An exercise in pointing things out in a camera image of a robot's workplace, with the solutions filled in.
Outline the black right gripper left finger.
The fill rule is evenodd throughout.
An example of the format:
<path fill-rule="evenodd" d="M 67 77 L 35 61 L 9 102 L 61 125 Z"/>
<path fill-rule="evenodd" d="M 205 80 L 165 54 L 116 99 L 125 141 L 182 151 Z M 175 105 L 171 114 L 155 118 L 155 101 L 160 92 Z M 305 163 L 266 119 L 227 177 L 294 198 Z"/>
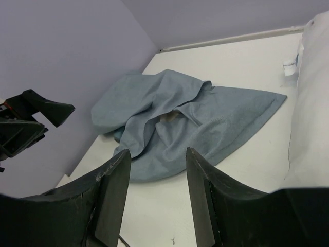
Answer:
<path fill-rule="evenodd" d="M 1 246 L 117 246 L 130 171 L 123 150 L 41 195 L 1 195 Z"/>

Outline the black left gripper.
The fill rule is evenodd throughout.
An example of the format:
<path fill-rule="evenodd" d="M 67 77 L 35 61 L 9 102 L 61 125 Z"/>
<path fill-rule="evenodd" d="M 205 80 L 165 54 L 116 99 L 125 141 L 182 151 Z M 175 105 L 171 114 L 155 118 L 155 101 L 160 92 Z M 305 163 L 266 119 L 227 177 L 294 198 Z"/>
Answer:
<path fill-rule="evenodd" d="M 23 108 L 1 103 L 1 161 L 17 156 L 45 137 L 48 128 L 33 114 L 40 112 L 59 127 L 75 110 L 72 104 L 48 100 L 34 90 L 26 90 L 21 96 L 26 102 Z"/>

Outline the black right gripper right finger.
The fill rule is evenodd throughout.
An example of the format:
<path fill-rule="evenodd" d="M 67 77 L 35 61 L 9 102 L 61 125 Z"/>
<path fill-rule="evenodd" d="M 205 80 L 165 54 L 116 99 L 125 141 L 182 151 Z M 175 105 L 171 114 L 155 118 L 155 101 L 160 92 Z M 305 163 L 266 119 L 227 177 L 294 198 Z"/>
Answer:
<path fill-rule="evenodd" d="M 328 246 L 328 189 L 265 193 L 186 152 L 198 246 Z"/>

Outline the white pillow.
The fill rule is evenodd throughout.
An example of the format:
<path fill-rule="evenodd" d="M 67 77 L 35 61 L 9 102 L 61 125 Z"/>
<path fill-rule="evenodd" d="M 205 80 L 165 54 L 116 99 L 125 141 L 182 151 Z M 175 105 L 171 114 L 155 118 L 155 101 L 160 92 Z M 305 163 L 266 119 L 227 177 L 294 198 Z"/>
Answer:
<path fill-rule="evenodd" d="M 289 170 L 282 187 L 328 187 L 328 12 L 306 24 L 297 68 Z"/>

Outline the blue-grey fabric pillowcase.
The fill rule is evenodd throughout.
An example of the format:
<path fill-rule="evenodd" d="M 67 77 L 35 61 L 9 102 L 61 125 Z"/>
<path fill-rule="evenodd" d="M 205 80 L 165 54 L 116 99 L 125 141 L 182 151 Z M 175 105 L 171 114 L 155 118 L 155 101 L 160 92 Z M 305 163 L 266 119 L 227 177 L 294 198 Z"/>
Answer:
<path fill-rule="evenodd" d="M 186 168 L 191 147 L 217 165 L 244 145 L 285 102 L 274 92 L 214 86 L 164 70 L 130 73 L 92 107 L 98 134 L 112 133 L 132 158 L 133 183 L 158 181 Z"/>

